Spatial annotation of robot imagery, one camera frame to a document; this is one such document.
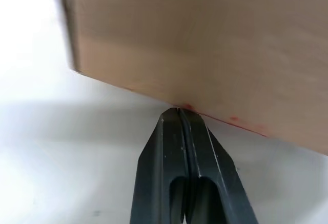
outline white table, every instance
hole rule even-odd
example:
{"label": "white table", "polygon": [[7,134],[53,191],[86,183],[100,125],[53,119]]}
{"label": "white table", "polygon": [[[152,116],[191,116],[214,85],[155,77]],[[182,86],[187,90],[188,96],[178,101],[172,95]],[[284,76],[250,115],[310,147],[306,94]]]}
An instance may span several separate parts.
{"label": "white table", "polygon": [[[0,0],[0,223],[128,224],[168,104],[71,71],[55,0]],[[204,117],[263,224],[324,224],[326,156]]]}

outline brown cardboard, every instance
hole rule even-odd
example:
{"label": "brown cardboard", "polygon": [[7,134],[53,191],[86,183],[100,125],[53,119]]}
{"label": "brown cardboard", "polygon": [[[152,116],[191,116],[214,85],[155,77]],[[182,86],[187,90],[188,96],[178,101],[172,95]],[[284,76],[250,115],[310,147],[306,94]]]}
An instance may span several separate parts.
{"label": "brown cardboard", "polygon": [[328,154],[328,0],[72,0],[89,77]]}

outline red mark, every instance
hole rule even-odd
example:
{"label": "red mark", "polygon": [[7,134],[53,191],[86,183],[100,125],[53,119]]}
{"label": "red mark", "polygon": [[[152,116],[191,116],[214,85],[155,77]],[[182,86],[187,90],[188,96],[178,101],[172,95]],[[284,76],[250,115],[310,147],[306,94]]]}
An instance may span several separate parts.
{"label": "red mark", "polygon": [[196,111],[195,108],[190,104],[185,104],[182,107],[186,110]]}
{"label": "red mark", "polygon": [[237,116],[231,116],[230,117],[230,120],[233,120],[233,121],[239,121],[239,118]]}
{"label": "red mark", "polygon": [[200,114],[200,115],[205,115],[205,116],[207,116],[207,117],[209,117],[209,118],[212,118],[212,119],[214,119],[214,120],[218,120],[218,121],[221,121],[221,122],[223,122],[223,123],[226,123],[226,124],[232,125],[232,126],[234,126],[234,127],[242,128],[242,129],[244,129],[244,130],[246,130],[246,131],[250,131],[250,132],[253,132],[253,133],[257,133],[257,134],[259,134],[259,135],[262,135],[262,136],[264,136],[264,137],[267,137],[266,134],[261,133],[261,132],[259,132],[259,131],[254,131],[254,130],[252,130],[252,129],[245,128],[245,127],[242,127],[242,126],[239,126],[239,125],[236,125],[236,124],[230,123],[230,122],[228,122],[228,121],[220,120],[220,119],[215,118],[215,117],[210,116],[210,115],[206,115],[206,114],[202,114],[202,113],[198,113],[198,114]]}

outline white surface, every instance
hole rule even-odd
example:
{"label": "white surface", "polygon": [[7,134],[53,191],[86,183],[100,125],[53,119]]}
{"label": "white surface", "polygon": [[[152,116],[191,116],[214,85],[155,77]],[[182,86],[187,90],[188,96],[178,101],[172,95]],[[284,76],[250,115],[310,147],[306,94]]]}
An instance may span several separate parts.
{"label": "white surface", "polygon": [[[0,223],[128,224],[137,159],[169,105],[69,70],[55,5],[0,0]],[[260,223],[327,223],[326,156],[205,120]]]}

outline red ink smear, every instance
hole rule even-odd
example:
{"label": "red ink smear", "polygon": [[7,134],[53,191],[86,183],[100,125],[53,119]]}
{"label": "red ink smear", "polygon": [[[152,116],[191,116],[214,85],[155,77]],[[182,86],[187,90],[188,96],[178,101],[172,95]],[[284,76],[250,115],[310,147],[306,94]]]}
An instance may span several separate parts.
{"label": "red ink smear", "polygon": [[233,121],[239,121],[239,118],[237,116],[231,116],[230,117],[230,120],[233,120]]}
{"label": "red ink smear", "polygon": [[196,112],[195,108],[192,105],[190,105],[190,104],[185,104],[185,105],[182,106],[182,108],[183,109],[186,109],[186,110],[191,110],[191,111],[195,111]]}
{"label": "red ink smear", "polygon": [[[185,104],[185,105],[182,105],[182,106],[178,106],[178,105],[175,105],[175,106],[180,107],[180,108],[182,108],[182,109],[187,109],[187,110],[191,110],[191,111],[196,112],[195,108],[194,108],[192,105],[189,105],[189,104]],[[244,129],[244,130],[246,130],[246,131],[250,131],[250,132],[253,132],[253,133],[257,133],[257,134],[259,134],[259,135],[262,135],[263,137],[267,137],[266,134],[261,133],[261,132],[259,132],[259,131],[254,131],[254,130],[252,130],[252,129],[244,128],[244,127],[242,127],[242,126],[236,125],[236,124],[234,124],[234,123],[230,123],[230,122],[228,122],[228,121],[220,120],[220,119],[215,118],[215,117],[212,117],[212,116],[210,116],[210,115],[206,115],[206,114],[199,113],[199,112],[196,112],[196,113],[198,113],[198,114],[200,114],[200,115],[205,115],[205,116],[207,116],[207,117],[209,117],[209,118],[212,118],[212,119],[214,119],[214,120],[218,120],[218,121],[223,122],[223,123],[225,123],[225,124],[229,124],[229,125],[231,125],[231,126],[234,126],[234,127],[237,127],[237,128]],[[239,118],[238,118],[238,117],[235,117],[235,116],[230,117],[230,119],[231,119],[231,120],[235,120],[235,119],[236,119],[236,120],[239,120]]]}

